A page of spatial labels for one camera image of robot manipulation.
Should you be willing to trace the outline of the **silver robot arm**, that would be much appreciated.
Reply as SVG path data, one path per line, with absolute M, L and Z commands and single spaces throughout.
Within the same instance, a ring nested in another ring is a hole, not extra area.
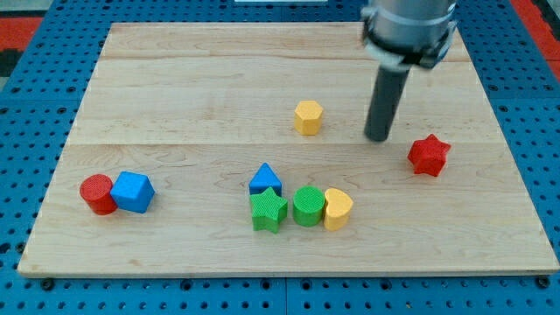
M 456 0 L 370 0 L 360 10 L 364 48 L 381 67 L 434 68 L 449 51 Z

